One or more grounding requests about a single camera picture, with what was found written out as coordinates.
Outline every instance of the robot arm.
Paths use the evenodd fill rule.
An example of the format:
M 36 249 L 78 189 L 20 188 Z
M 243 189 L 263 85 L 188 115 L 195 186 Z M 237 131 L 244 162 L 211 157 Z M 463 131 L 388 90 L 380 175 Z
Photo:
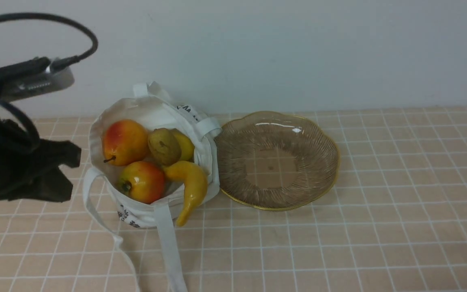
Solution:
M 39 19 L 60 22 L 85 33 L 93 42 L 80 56 L 50 60 L 35 58 L 0 68 L 0 106 L 21 123 L 0 119 L 0 200 L 22 198 L 65 202 L 71 199 L 73 184 L 59 166 L 79 167 L 81 149 L 70 141 L 39 138 L 32 121 L 10 103 L 15 100 L 59 91 L 74 83 L 71 64 L 92 55 L 96 36 L 73 20 L 46 13 L 10 13 L 0 15 L 0 22 Z

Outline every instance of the table surface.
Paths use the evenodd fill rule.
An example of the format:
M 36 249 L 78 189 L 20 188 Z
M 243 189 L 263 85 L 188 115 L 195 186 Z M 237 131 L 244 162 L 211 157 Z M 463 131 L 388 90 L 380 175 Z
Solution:
M 293 211 L 259 211 L 221 193 L 200 207 L 176 229 L 189 291 L 467 291 L 467 107 L 293 114 L 337 142 L 338 182 Z M 81 146 L 83 164 L 63 168 L 74 183 L 69 202 L 0 202 L 0 292 L 134 291 L 111 235 L 82 202 L 93 120 L 35 120 L 42 137 Z M 157 231 L 120 222 L 102 180 L 91 195 L 124 237 L 143 290 L 169 291 Z

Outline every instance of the white grout line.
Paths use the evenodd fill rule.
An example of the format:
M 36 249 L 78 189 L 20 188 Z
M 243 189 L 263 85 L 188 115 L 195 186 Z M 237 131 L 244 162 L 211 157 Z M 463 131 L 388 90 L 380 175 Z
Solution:
M 338 115 L 338 121 L 339 123 L 341 124 L 341 119 L 340 119 L 340 115 Z M 343 140 L 347 141 L 347 137 L 345 137 L 345 133 L 342 131 L 342 134 L 343 134 Z M 352 159 L 352 156 L 349 156 L 352 164 L 354 165 L 354 161 Z M 336 200 L 338 201 L 338 204 L 340 204 L 340 201 L 339 201 L 339 197 L 336 196 Z M 347 222 L 345 221 L 345 215 L 343 214 L 343 211 L 340 208 L 340 214 L 341 214 L 341 218 L 343 220 L 343 226 L 345 227 L 345 235 L 347 236 L 347 240 L 349 241 L 349 243 L 351 242 L 351 237 L 349 236 L 349 231 L 347 229 Z M 352 251 L 352 245 L 349 245 L 349 249 L 351 251 L 351 256 L 352 256 L 352 261 L 354 263 L 354 267 L 356 267 L 356 258 L 354 257 L 354 252 Z M 361 277 L 360 277 L 360 274 L 358 272 L 356 272 L 356 276 L 358 277 L 358 283 L 360 284 L 360 292 L 363 292 L 363 285 L 362 285 L 362 280 L 361 280 Z
M 307 187 L 309 187 L 308 177 L 306 177 L 306 182 L 308 183 Z M 320 240 L 320 230 L 319 230 L 319 224 L 318 224 L 318 220 L 317 220 L 317 214 L 315 213 L 315 206 L 312 203 L 310 203 L 309 205 L 311 206 L 311 212 L 313 212 L 313 218 L 315 219 L 315 228 L 317 229 L 317 237 L 318 237 L 318 247 L 320 249 L 320 255 L 322 256 L 322 266 L 325 268 L 326 267 L 326 259 L 324 258 L 324 251 L 323 251 L 322 241 Z M 328 286 L 328 292 L 330 292 L 328 272 L 325 271 L 324 274 L 326 276 L 326 283 L 327 283 L 327 286 Z

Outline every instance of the apple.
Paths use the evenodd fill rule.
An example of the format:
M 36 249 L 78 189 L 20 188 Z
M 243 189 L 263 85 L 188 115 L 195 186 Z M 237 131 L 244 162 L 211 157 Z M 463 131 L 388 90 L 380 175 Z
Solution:
M 135 201 L 151 204 L 165 191 L 165 173 L 154 163 L 137 161 L 124 168 L 118 190 Z

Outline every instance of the bag handle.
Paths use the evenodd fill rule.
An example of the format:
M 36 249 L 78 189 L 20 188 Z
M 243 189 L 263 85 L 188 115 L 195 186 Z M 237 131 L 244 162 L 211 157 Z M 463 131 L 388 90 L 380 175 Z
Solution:
M 124 242 L 124 239 L 115 234 L 107 225 L 104 223 L 104 220 L 100 217 L 98 211 L 96 210 L 93 202 L 89 198 L 89 190 L 93 181 L 104 174 L 92 167 L 87 170 L 84 175 L 84 181 L 82 186 L 82 195 L 86 211 L 89 215 L 108 233 L 113 235 L 113 240 L 115 242 L 115 249 L 120 251 L 128 266 L 131 268 L 135 280 L 137 283 L 136 292 L 141 292 L 138 282 L 138 275 L 136 272 L 135 265 L 131 261 L 131 258 L 125 253 L 120 247 Z M 174 231 L 174 224 L 172 223 L 172 216 L 170 214 L 170 208 L 168 204 L 164 205 L 155 205 L 154 206 L 154 220 L 156 221 L 156 226 L 158 228 L 158 234 L 161 241 L 161 253 L 163 254 L 163 260 L 165 261 L 165 273 L 167 274 L 167 280 L 171 286 L 173 292 L 187 292 L 187 286 L 185 285 L 185 280 L 183 279 L 183 270 L 181 267 L 180 253 L 178 251 L 178 241 L 176 240 L 176 232 Z
M 84 175 L 84 181 L 82 185 L 82 199 L 84 201 L 84 206 L 86 207 L 86 211 L 89 213 L 89 215 L 108 233 L 111 233 L 113 235 L 113 240 L 115 242 L 115 249 L 120 251 L 123 255 L 124 258 L 126 259 L 126 262 L 128 266 L 131 268 L 133 274 L 135 275 L 135 280 L 136 280 L 136 292 L 141 292 L 139 288 L 139 283 L 138 283 L 138 275 L 135 269 L 135 265 L 131 261 L 131 258 L 125 253 L 122 248 L 120 247 L 122 245 L 122 242 L 124 242 L 124 239 L 115 234 L 107 225 L 104 223 L 104 220 L 100 217 L 99 213 L 97 212 L 95 206 L 93 205 L 93 202 L 89 198 L 89 190 L 91 188 L 91 185 L 93 184 L 93 181 L 95 181 L 96 178 L 103 176 L 104 174 L 100 172 L 100 170 L 97 170 L 96 168 L 92 167 L 89 170 L 87 170 L 86 174 Z

